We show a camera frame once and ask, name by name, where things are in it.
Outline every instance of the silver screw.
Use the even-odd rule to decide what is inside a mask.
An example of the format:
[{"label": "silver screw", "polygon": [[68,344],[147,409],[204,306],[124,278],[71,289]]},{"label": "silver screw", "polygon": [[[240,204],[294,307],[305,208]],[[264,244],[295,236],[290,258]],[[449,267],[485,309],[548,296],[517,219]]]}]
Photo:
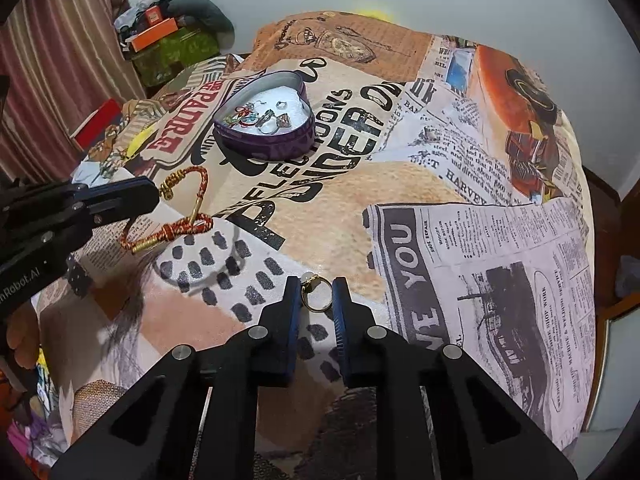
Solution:
[{"label": "silver screw", "polygon": [[182,361],[191,355],[191,348],[187,345],[178,345],[173,350],[171,350],[171,355],[174,359],[178,361]]},{"label": "silver screw", "polygon": [[447,345],[442,349],[442,353],[449,359],[460,359],[462,357],[462,350],[458,345]]},{"label": "silver screw", "polygon": [[367,328],[367,335],[372,339],[383,339],[386,337],[386,328],[380,325],[374,325]]},{"label": "silver screw", "polygon": [[262,325],[252,326],[249,329],[249,337],[251,339],[262,339],[263,337],[267,337],[268,333],[267,328]]}]

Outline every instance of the purple heart-shaped tin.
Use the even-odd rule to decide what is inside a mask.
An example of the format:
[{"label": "purple heart-shaped tin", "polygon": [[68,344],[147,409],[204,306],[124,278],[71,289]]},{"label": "purple heart-shaped tin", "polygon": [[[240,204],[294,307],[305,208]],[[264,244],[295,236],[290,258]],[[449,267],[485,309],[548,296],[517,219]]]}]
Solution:
[{"label": "purple heart-shaped tin", "polygon": [[[300,97],[303,108],[308,108],[309,116],[299,127],[285,133],[272,135],[257,135],[240,132],[224,123],[224,119],[232,115],[236,107],[243,106],[252,96],[269,90],[286,86],[293,88]],[[216,132],[222,142],[232,150],[249,158],[260,160],[287,160],[304,155],[311,149],[316,136],[316,122],[313,111],[306,97],[305,82],[295,72],[281,70],[265,74],[255,81],[251,81],[238,93],[231,96],[213,114]]]}]

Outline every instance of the bed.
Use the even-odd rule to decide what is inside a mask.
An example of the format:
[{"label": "bed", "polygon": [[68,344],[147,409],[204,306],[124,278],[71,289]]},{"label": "bed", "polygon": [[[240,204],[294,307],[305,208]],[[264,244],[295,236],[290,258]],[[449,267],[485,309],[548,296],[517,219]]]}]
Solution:
[{"label": "bed", "polygon": [[[304,79],[316,142],[295,160],[247,159],[217,142],[211,116],[276,70]],[[116,178],[159,185],[203,166],[201,210],[215,224],[137,257],[118,248],[122,225],[105,227],[72,279],[43,291],[67,440],[174,346],[224,343],[282,297],[287,275],[312,270],[345,276],[410,342],[462,346],[567,447],[593,377],[593,218],[574,131],[550,94],[501,51],[320,11],[265,26],[242,63],[206,60],[130,105],[104,157]],[[186,178],[139,231],[188,215],[197,186]],[[442,236],[437,259],[430,236]],[[293,386],[260,391],[256,478],[375,478],[375,393],[345,389],[335,347],[330,312],[303,312]]]}]

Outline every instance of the gold ring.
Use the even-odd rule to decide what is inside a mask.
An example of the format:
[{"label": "gold ring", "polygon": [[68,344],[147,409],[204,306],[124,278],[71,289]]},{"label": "gold ring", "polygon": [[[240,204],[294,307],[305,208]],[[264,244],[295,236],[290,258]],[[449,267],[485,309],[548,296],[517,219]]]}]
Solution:
[{"label": "gold ring", "polygon": [[321,282],[325,282],[327,285],[329,285],[329,288],[331,288],[331,283],[329,282],[329,280],[323,278],[322,276],[319,276],[318,274],[315,274],[314,272],[305,272],[300,278],[300,280],[302,281],[302,290],[300,291],[300,296],[302,297],[302,304],[306,307],[307,310],[311,312],[315,312],[316,314],[321,314],[331,308],[333,298],[324,307],[313,308],[312,306],[309,306],[309,304],[306,302],[306,297],[305,297],[305,293],[308,294],[307,289],[311,288],[311,283],[313,283],[314,280],[320,280]]}]

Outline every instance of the striped curtain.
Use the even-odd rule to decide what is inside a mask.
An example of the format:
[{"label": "striped curtain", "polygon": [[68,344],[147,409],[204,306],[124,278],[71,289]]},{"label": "striped curtain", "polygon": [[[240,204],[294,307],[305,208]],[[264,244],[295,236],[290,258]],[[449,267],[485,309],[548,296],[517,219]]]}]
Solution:
[{"label": "striped curtain", "polygon": [[113,17],[127,0],[21,0],[0,28],[10,90],[0,168],[33,182],[66,179],[81,153],[69,135],[108,98],[145,93],[120,52]]}]

